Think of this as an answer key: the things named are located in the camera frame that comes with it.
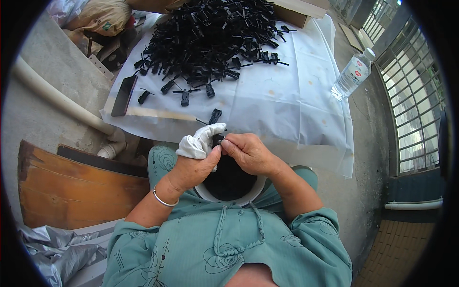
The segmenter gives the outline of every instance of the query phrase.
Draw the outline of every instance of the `white pipe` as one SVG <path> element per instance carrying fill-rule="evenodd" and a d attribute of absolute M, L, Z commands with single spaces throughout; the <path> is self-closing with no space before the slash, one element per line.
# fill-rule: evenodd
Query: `white pipe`
<path fill-rule="evenodd" d="M 99 150 L 97 155 L 103 158 L 114 159 L 116 154 L 126 147 L 125 141 L 110 143 Z"/>
<path fill-rule="evenodd" d="M 120 128 L 104 123 L 102 119 L 93 115 L 91 112 L 75 103 L 63 93 L 58 91 L 45 79 L 37 74 L 21 56 L 17 57 L 13 66 L 13 73 L 29 87 L 32 91 L 49 101 L 51 104 L 60 108 L 67 114 L 75 117 L 83 123 L 91 126 L 104 134 L 109 135 L 108 139 L 115 143 L 110 143 L 101 148 L 97 155 L 104 158 L 115 158 L 116 154 L 126 147 L 126 137 Z"/>
<path fill-rule="evenodd" d="M 104 123 L 102 119 L 93 115 L 79 104 L 75 103 L 63 93 L 58 91 L 50 83 L 44 80 L 37 74 L 21 56 L 17 57 L 16 63 L 13 66 L 13 73 L 32 91 L 60 108 L 69 115 L 82 121 L 83 123 L 100 130 L 104 134 L 112 135 L 115 132 L 115 127 Z"/>
<path fill-rule="evenodd" d="M 429 210 L 440 208 L 443 204 L 443 198 L 432 201 L 429 200 L 423 203 L 386 203 L 385 209 L 391 210 Z"/>

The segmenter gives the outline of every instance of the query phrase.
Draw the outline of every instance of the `smartphone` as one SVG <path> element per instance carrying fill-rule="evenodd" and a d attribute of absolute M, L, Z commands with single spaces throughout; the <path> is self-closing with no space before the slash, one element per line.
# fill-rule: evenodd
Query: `smartphone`
<path fill-rule="evenodd" d="M 124 116 L 128 111 L 129 100 L 134 91 L 137 76 L 127 77 L 123 79 L 118 95 L 116 96 L 115 104 L 112 109 L 112 117 Z"/>

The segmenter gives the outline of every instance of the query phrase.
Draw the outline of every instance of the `silver bangle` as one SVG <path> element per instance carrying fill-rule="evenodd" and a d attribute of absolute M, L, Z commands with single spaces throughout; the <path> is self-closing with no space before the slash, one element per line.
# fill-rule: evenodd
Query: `silver bangle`
<path fill-rule="evenodd" d="M 157 199 L 161 204 L 163 204 L 163 205 L 165 205 L 165 206 L 174 207 L 174 206 L 176 206 L 176 205 L 179 203 L 179 201 L 180 201 L 180 198 L 179 198 L 179 199 L 177 199 L 177 202 L 174 203 L 174 204 L 165 203 L 164 201 L 162 201 L 161 199 L 159 199 L 159 197 L 156 195 L 156 186 L 153 187 L 153 190 L 152 190 L 152 191 L 153 191 L 153 194 L 155 195 L 156 199 Z"/>

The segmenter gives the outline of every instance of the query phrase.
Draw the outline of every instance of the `green logo on bag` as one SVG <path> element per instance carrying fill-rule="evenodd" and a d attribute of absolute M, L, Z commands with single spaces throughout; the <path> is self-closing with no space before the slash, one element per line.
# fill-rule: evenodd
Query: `green logo on bag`
<path fill-rule="evenodd" d="M 107 23 L 105 23 L 105 25 L 102 27 L 102 29 L 104 29 L 105 31 L 108 31 L 111 26 L 112 25 L 110 24 L 110 22 L 107 21 Z"/>

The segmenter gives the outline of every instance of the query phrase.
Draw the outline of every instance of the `plastic water bottle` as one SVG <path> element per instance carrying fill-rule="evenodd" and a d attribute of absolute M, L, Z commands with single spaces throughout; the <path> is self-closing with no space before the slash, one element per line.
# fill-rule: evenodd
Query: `plastic water bottle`
<path fill-rule="evenodd" d="M 370 48 L 366 48 L 363 54 L 354 54 L 333 84 L 331 94 L 339 101 L 347 99 L 370 75 L 374 59 L 375 54 Z"/>

